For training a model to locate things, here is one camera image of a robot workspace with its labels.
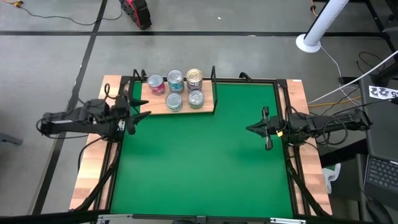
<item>tin can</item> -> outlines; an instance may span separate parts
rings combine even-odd
[[[147,82],[153,94],[159,96],[165,92],[165,85],[161,75],[153,74],[148,78]]]
[[[178,93],[170,93],[166,97],[166,105],[170,111],[179,111],[182,108],[181,95]]]
[[[205,103],[205,96],[201,91],[192,91],[188,96],[189,106],[192,109],[199,109]]]
[[[184,77],[178,70],[169,71],[167,81],[171,92],[182,93],[184,91]]]
[[[201,70],[193,68],[187,72],[187,87],[189,91],[201,90],[203,74]]]

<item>white cylinder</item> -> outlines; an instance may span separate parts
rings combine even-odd
[[[309,46],[316,45],[348,1],[349,0],[329,0],[307,36],[304,38],[304,44]]]
[[[315,53],[321,48],[320,39],[325,34],[338,14],[347,5],[349,0],[329,0],[307,34],[297,37],[296,44],[300,50]]]

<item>gray floor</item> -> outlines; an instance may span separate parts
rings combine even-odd
[[[308,0],[147,2],[153,31],[305,32],[314,20]],[[387,6],[382,1],[372,3],[385,22],[390,13]],[[101,1],[31,0],[24,5],[34,14],[68,16],[90,23],[95,21]],[[117,0],[109,0],[104,17],[117,17],[119,6]],[[323,4],[317,6],[320,11]],[[91,31],[93,27],[78,26],[68,20],[30,17],[22,9],[0,2],[0,31]],[[102,21],[99,28],[99,31],[138,30],[124,13],[117,21]],[[364,4],[350,3],[329,31],[376,32],[377,27]],[[65,109],[89,38],[0,36],[2,131],[24,139],[22,146],[0,144],[0,216],[29,213],[53,143],[40,136],[35,122],[44,112]],[[358,52],[368,51],[381,58],[391,53],[379,38],[325,37],[322,45],[347,76],[361,74],[356,66]],[[165,74],[171,69],[197,67],[210,76],[212,65],[216,65],[218,77],[237,77],[239,72],[246,72],[253,78],[301,79],[308,101],[338,86],[338,72],[331,59],[322,51],[301,52],[295,46],[295,37],[107,36],[96,38],[80,97],[96,98],[103,75],[130,75],[134,68],[144,68],[148,74]],[[338,101],[342,96],[337,93],[323,102]],[[331,112],[349,106],[349,103],[338,105]],[[324,109],[312,111],[319,113]],[[364,133],[350,132],[344,145],[363,137]],[[77,157],[85,141],[65,141],[43,212],[68,210]]]

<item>wooden table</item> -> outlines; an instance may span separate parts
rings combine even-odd
[[[111,89],[109,95],[115,96],[119,91],[119,84],[121,81],[121,75],[105,75],[102,86],[100,89],[99,98],[104,98],[104,86],[109,83],[111,85]],[[308,106],[307,100],[305,98],[304,88],[301,80],[287,80],[287,86],[289,90],[289,98],[290,104],[296,108],[299,112],[308,114]],[[284,104],[284,94],[282,88],[279,88],[281,103],[282,103],[282,111],[285,109]],[[114,104],[114,100],[108,98],[106,102],[109,105]],[[87,143],[92,140],[98,138],[99,136],[96,134],[90,134],[87,139]],[[316,145],[315,140],[313,138],[308,140],[309,143]],[[75,189],[73,191],[72,200],[70,203],[70,209],[76,208],[79,206],[84,199],[90,194],[95,185],[98,183],[100,178],[101,168],[104,161],[106,142],[98,141],[92,144],[90,147],[87,147],[80,166],[80,171],[78,173],[78,177],[76,180]],[[116,150],[116,144],[112,145],[111,150],[111,158],[109,163],[112,161],[112,155]],[[300,147],[300,157],[302,161],[302,170],[305,179],[305,185],[307,189],[311,192],[315,200],[322,206],[322,208],[331,214],[331,207],[328,198],[328,194],[326,192],[326,185],[322,174],[322,168],[319,160],[318,151],[309,144],[304,144]],[[99,208],[105,208],[105,201],[108,195],[109,189],[109,181],[104,186],[102,191],[101,201],[99,203]],[[300,193],[300,189],[295,184],[295,193],[297,199],[297,207],[299,214],[304,214],[304,208],[302,203],[302,197]]]

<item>sticker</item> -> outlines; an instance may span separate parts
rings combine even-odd
[[[376,99],[391,99],[398,96],[398,90],[369,85],[369,96]]]

